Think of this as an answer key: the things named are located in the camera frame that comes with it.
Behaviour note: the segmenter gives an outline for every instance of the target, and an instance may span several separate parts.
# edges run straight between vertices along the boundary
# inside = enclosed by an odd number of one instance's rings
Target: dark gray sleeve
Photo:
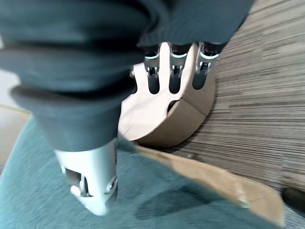
[[[116,137],[138,46],[226,43],[253,1],[0,0],[0,68],[53,147],[89,150]]]

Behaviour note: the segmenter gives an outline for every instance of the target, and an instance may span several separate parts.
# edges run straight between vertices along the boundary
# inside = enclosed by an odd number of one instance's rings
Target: teal fabric
[[[105,217],[70,193],[55,155],[37,123],[23,129],[1,176],[0,228],[272,229],[248,212],[119,138],[118,201]]]

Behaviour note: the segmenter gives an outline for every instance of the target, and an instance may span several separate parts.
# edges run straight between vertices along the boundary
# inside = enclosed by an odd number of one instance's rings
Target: floor
[[[305,1],[258,0],[213,74],[209,117],[165,151],[305,191]]]

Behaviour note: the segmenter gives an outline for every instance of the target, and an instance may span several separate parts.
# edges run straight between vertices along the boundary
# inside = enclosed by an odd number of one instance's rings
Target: silver metal bracket
[[[199,49],[196,58],[196,73],[205,72],[208,74],[210,69],[214,66],[215,61],[219,57],[219,54],[214,56],[208,56],[204,54],[204,43],[199,44]]]
[[[180,90],[181,76],[186,62],[187,53],[177,55],[170,49],[170,82],[169,90],[176,94]]]
[[[55,154],[70,192],[93,214],[106,215],[117,196],[116,139],[92,150]]]
[[[147,73],[148,88],[152,94],[157,94],[160,90],[159,68],[160,50],[155,56],[145,56],[144,67]]]

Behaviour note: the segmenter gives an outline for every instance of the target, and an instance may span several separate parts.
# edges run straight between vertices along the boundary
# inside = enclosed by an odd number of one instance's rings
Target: robotic hand
[[[12,97],[34,115],[89,211],[105,215],[116,202],[121,103],[137,90],[130,67],[144,58],[157,94],[159,44],[170,42],[169,90],[177,93],[188,50],[199,42],[193,87],[200,90],[253,1],[0,0],[0,65],[21,80]]]

